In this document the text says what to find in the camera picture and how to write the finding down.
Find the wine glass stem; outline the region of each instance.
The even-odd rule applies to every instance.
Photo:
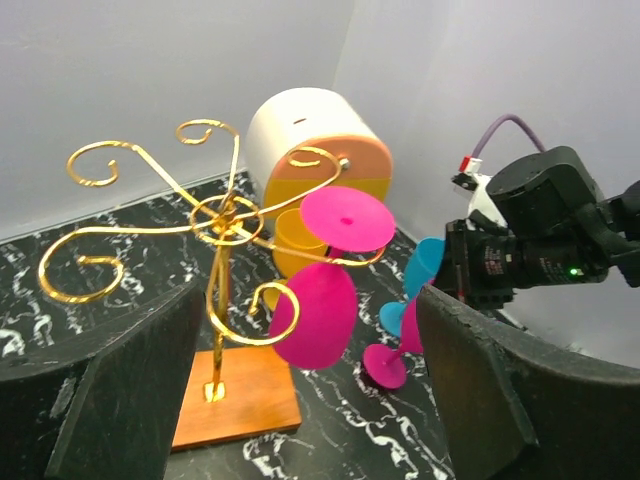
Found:
[[[402,345],[400,345],[397,350],[394,350],[391,353],[391,355],[389,355],[389,358],[387,358],[387,361],[385,363],[389,364],[389,363],[395,362],[398,358],[402,356],[403,353],[404,353],[404,350],[402,348]]]

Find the white robot part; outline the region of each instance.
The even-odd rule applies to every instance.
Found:
[[[468,175],[476,184],[476,189],[471,194],[471,198],[469,199],[469,208],[467,209],[467,217],[471,215],[475,210],[478,210],[485,217],[487,217],[492,222],[500,225],[501,227],[506,227],[507,222],[502,217],[502,214],[496,207],[495,203],[491,200],[491,197],[487,194],[487,185],[489,181],[491,181],[491,176],[483,175],[480,173],[480,166],[482,165],[482,160],[479,158],[473,158],[470,156],[464,157],[460,167],[458,167],[459,173],[464,173]],[[469,198],[470,192],[465,190],[462,187],[456,186],[456,192],[462,194],[463,196]],[[469,229],[475,230],[475,225],[471,221],[467,221],[467,225]]]
[[[476,187],[476,190],[473,192],[471,200],[469,201],[467,217],[470,216],[474,210],[478,210],[493,223],[506,228],[506,220],[496,207],[496,204],[493,203],[493,200],[491,200],[491,197],[489,197],[489,195],[487,194],[487,185],[489,184],[489,181],[492,177],[490,177],[489,175],[483,175],[481,173],[474,173],[472,176],[478,186]]]

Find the blue wine glass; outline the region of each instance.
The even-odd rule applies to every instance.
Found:
[[[444,256],[444,244],[441,238],[427,237],[416,245],[404,269],[404,293],[408,297],[407,303],[386,303],[378,313],[380,324],[391,335],[400,337],[404,309],[420,293],[422,286],[433,280],[438,273]]]

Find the gold metal stand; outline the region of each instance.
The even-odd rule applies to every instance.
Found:
[[[198,139],[187,138],[183,130],[190,126],[204,125],[209,128],[204,136]],[[257,287],[249,308],[250,315],[259,311],[258,302],[266,289],[277,289],[291,301],[294,315],[289,327],[272,338],[247,338],[238,335],[228,327],[228,308],[230,291],[230,258],[232,248],[253,242],[270,250],[297,255],[316,262],[325,262],[348,267],[363,267],[376,262],[383,254],[384,248],[366,260],[356,261],[343,258],[328,258],[309,255],[303,252],[274,245],[258,235],[264,227],[264,214],[279,210],[304,198],[306,195],[325,187],[335,181],[347,164],[346,159],[338,159],[329,152],[315,147],[300,147],[287,154],[288,162],[298,168],[313,168],[320,165],[321,160],[301,162],[294,156],[300,152],[310,152],[320,159],[329,161],[335,167],[334,174],[316,187],[297,195],[285,202],[260,209],[250,200],[239,197],[234,191],[234,180],[238,163],[240,137],[237,131],[217,120],[192,120],[180,125],[176,130],[178,139],[187,145],[205,143],[217,127],[230,133],[234,141],[228,189],[224,195],[217,195],[199,201],[184,190],[178,183],[149,155],[142,147],[128,142],[103,141],[92,143],[77,150],[67,162],[67,172],[78,184],[87,187],[105,187],[114,183],[118,177],[118,166],[115,160],[108,163],[111,176],[105,180],[89,180],[74,171],[74,163],[80,155],[90,150],[104,147],[126,148],[137,153],[173,190],[192,205],[189,225],[166,228],[141,227],[83,227],[57,240],[45,252],[38,266],[38,280],[41,288],[52,298],[65,303],[88,303],[109,295],[118,288],[124,276],[124,265],[117,257],[81,255],[77,258],[80,266],[110,265],[115,270],[113,281],[93,293],[75,295],[56,289],[47,278],[47,268],[51,257],[71,240],[91,234],[144,234],[166,235],[175,233],[194,233],[203,242],[215,245],[216,252],[211,266],[211,275],[206,291],[206,307],[209,321],[214,329],[214,349],[211,352],[196,354],[194,366],[189,379],[187,393],[178,422],[174,448],[185,448],[202,445],[214,441],[240,438],[255,433],[295,428],[300,424],[300,413],[295,398],[295,390],[287,364],[269,347],[293,332],[300,317],[300,304],[293,291],[278,282],[267,282]],[[198,223],[198,214],[208,216],[206,221]],[[258,226],[250,232],[245,229],[245,221],[257,219]],[[218,291],[218,304],[214,307],[214,292]],[[228,373],[222,379],[222,358],[224,338],[246,345],[247,348],[234,348],[227,352],[229,360]]]

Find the white cylindrical container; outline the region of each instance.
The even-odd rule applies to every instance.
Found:
[[[267,100],[256,112],[245,138],[245,161],[262,207],[283,202],[329,178],[334,167],[314,154],[297,154],[300,161],[320,160],[315,167],[294,167],[285,154],[312,146],[349,168],[335,185],[357,188],[383,201],[391,184],[389,149],[339,94],[321,88],[294,88]],[[288,208],[296,208],[299,202]],[[267,227],[283,210],[267,215]]]

